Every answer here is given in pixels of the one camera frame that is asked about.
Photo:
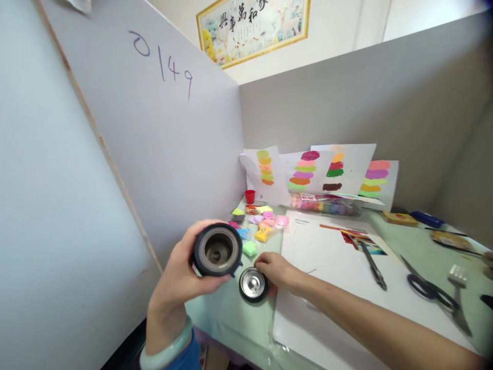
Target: sleeve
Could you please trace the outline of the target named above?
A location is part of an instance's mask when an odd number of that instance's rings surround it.
[[[164,368],[165,370],[201,370],[200,346],[192,330],[192,340],[174,361]]]

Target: small red cup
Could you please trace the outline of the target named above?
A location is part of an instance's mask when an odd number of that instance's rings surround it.
[[[255,203],[255,190],[245,191],[246,204]]]

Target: green tablecloth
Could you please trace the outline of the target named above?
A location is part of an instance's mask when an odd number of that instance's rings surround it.
[[[244,206],[242,201],[238,207],[244,209]],[[276,214],[285,213],[283,208],[273,208]],[[355,220],[370,224],[397,255],[404,256],[424,278],[452,297],[454,288],[447,282],[448,271],[453,264],[466,268],[468,284],[461,293],[464,314],[472,331],[470,341],[480,354],[488,355],[493,310],[479,297],[482,294],[493,295],[493,281],[483,275],[485,265],[481,260],[473,256],[466,259],[462,253],[435,244],[422,224],[419,228],[392,225],[384,221],[380,212],[372,210],[364,210]],[[251,229],[256,231],[256,225],[251,225]],[[281,243],[282,233],[277,233],[259,248],[258,253],[279,252]],[[243,267],[237,270],[234,279],[214,294],[198,297],[186,304],[194,325],[262,369],[319,369],[272,339],[275,298],[268,298],[260,304],[249,304],[241,298],[239,275],[244,268],[253,266],[257,256],[243,255]]]

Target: metal fork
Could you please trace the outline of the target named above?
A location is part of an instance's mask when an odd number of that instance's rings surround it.
[[[466,270],[458,265],[453,265],[448,273],[448,280],[456,289],[454,299],[459,305],[459,309],[452,313],[452,318],[460,329],[462,329],[468,336],[472,337],[471,329],[469,329],[469,325],[464,317],[461,301],[461,289],[466,289],[467,287]]]

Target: scissors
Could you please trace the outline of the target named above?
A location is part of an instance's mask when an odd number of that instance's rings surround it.
[[[406,261],[404,257],[401,256],[401,258],[406,264],[408,270],[411,272],[407,275],[407,281],[417,293],[431,301],[437,299],[441,304],[452,311],[458,311],[461,308],[461,306],[459,306],[451,296],[435,284],[421,277],[421,275],[418,274],[418,272],[409,264],[409,262]]]

